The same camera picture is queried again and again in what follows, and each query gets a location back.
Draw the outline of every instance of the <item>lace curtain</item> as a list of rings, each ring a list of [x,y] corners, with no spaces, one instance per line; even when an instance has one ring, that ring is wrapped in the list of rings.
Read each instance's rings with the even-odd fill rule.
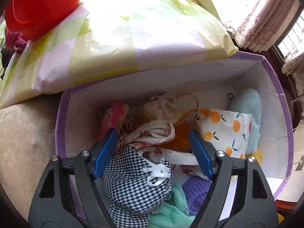
[[[287,18],[296,0],[258,0],[251,13],[234,32],[240,48],[253,52],[265,50]]]
[[[304,93],[304,53],[285,63],[282,67],[282,73],[293,77],[299,96]],[[304,98],[300,101],[302,116],[304,116]]]

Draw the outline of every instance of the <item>light blue fabric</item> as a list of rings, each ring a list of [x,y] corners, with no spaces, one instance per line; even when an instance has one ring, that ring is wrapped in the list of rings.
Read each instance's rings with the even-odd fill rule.
[[[260,138],[262,113],[260,95],[254,89],[245,89],[231,101],[228,110],[252,115],[246,154],[254,153]]]

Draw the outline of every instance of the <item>folded fabric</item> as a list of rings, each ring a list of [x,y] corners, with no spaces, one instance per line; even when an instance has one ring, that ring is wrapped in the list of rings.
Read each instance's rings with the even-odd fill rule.
[[[243,159],[246,153],[251,114],[203,109],[195,114],[197,130],[216,150]]]
[[[200,177],[191,177],[182,186],[186,195],[190,215],[197,215],[200,211],[208,191],[211,181],[201,179]]]
[[[127,117],[129,106],[121,102],[112,102],[111,108],[107,109],[102,118],[100,135],[98,139],[103,140],[110,128],[114,128],[119,133],[122,124]]]
[[[144,159],[127,146],[112,158],[104,172],[104,190],[114,202],[109,214],[118,228],[144,228],[156,213],[173,184],[170,163]]]
[[[193,154],[181,153],[165,148],[146,147],[137,151],[139,154],[146,152],[146,158],[158,162],[161,158],[165,158],[170,164],[178,165],[198,165],[197,159]]]
[[[9,50],[21,54],[26,46],[28,39],[21,32],[12,32],[8,27],[4,30],[5,46]]]
[[[257,143],[260,138],[260,124],[262,114],[262,104],[260,95],[254,89],[245,89],[241,91],[229,105],[230,111],[252,114],[250,123],[250,136],[246,154],[254,153],[257,149]]]
[[[116,152],[127,145],[135,150],[155,146],[172,140],[175,137],[174,127],[165,120],[154,120],[141,125],[129,135],[122,136],[116,146]]]
[[[154,96],[151,101],[143,106],[136,116],[136,125],[139,126],[153,120],[166,120],[172,125],[177,125],[191,112],[197,111],[199,104],[192,94],[173,95],[170,92],[161,96]]]
[[[169,200],[160,206],[158,213],[149,217],[149,228],[188,228],[195,216],[189,216],[186,196],[178,184],[173,184]]]
[[[187,121],[184,121],[178,125],[175,125],[174,128],[174,139],[156,147],[166,148],[183,153],[189,153],[191,151],[191,146],[188,138],[188,133],[191,130],[190,126],[188,125]]]
[[[199,165],[181,165],[181,169],[183,173],[192,175],[192,176],[198,176],[202,179],[208,180],[208,177],[205,176],[200,168]]]

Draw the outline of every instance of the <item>pillow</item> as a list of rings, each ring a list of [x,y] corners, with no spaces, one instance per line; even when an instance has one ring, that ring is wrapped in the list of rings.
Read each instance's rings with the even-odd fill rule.
[[[260,138],[262,104],[260,95],[254,89],[241,91],[230,103],[229,111],[252,114],[250,136],[246,154],[254,153]]]
[[[202,109],[195,114],[197,130],[216,150],[243,159],[249,138],[250,114]]]

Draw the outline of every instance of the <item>red bucket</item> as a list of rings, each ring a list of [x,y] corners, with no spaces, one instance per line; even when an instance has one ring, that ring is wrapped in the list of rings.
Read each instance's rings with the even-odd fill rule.
[[[79,0],[11,0],[5,9],[7,27],[35,41],[77,8]]]

